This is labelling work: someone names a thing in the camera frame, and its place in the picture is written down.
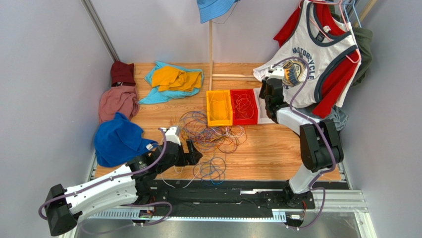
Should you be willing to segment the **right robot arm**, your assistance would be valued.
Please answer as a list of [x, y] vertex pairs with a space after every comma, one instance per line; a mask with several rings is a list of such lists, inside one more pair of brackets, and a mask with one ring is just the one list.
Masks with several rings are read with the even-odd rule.
[[285, 206], [296, 207], [307, 198], [318, 178], [342, 162], [344, 153], [339, 134], [333, 120], [316, 121], [291, 108], [284, 101], [280, 79], [264, 79], [259, 97], [265, 102], [269, 119], [288, 127], [299, 136], [302, 164], [286, 182], [282, 195]]

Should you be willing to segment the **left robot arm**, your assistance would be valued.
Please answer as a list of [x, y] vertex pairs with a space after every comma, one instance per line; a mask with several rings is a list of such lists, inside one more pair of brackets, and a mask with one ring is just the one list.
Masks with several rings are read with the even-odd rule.
[[90, 182], [50, 188], [39, 215], [48, 223], [51, 236], [74, 229], [79, 222], [101, 211], [121, 205], [146, 204], [151, 197], [149, 182], [171, 167], [196, 165], [202, 153], [192, 140], [183, 146], [166, 141], [154, 151], [136, 156], [113, 172]]

